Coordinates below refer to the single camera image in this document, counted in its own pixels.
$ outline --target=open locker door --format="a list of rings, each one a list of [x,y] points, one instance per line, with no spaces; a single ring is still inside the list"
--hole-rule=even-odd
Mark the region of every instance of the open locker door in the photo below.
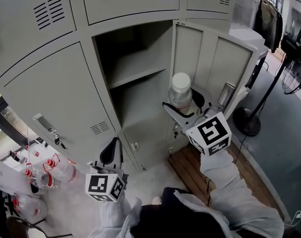
[[[188,74],[192,83],[210,93],[214,104],[226,83],[234,86],[223,111],[226,119],[241,100],[258,57],[257,48],[229,34],[174,20],[171,78],[178,72]]]

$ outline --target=locker shelf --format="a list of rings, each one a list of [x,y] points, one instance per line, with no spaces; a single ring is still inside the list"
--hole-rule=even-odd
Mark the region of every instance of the locker shelf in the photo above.
[[[112,100],[123,128],[157,115],[167,100],[169,71],[163,70],[111,90]]]
[[[123,28],[96,37],[109,89],[167,69],[170,65],[170,21]]]

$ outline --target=standing fan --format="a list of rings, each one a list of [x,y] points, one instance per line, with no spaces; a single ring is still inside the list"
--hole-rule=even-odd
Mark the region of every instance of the standing fan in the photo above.
[[[233,113],[234,124],[246,136],[256,136],[260,132],[260,120],[256,113],[265,103],[283,72],[282,86],[285,94],[292,94],[301,89],[301,30],[296,39],[285,34],[281,40],[281,49],[286,53],[285,59],[256,109],[252,112],[242,107]]]
[[[284,70],[282,87],[285,94],[292,94],[301,89],[301,30],[296,42],[300,46],[299,56]]]

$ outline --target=wooden platform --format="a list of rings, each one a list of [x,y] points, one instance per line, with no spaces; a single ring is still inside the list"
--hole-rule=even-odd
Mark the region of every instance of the wooden platform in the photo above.
[[[236,160],[239,152],[237,147],[232,143],[227,150],[229,154],[233,156],[234,160]],[[215,185],[208,177],[200,172],[199,151],[192,145],[188,145],[174,153],[168,160],[187,189],[207,205],[209,198],[208,192],[214,190]],[[276,201],[242,153],[239,155],[236,166],[239,169],[241,178],[245,179],[248,188],[252,191],[253,196],[261,203],[276,208],[283,218],[283,214]]]

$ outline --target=gray floor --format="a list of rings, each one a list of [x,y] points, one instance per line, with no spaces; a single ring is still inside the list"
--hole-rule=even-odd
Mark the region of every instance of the gray floor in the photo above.
[[[271,73],[262,69],[239,107],[253,110],[273,79]],[[261,132],[248,137],[244,146],[266,173],[293,218],[301,209],[301,100],[296,95],[285,95],[279,80],[266,101],[260,120]],[[232,117],[228,122],[242,142],[244,135],[236,129]]]

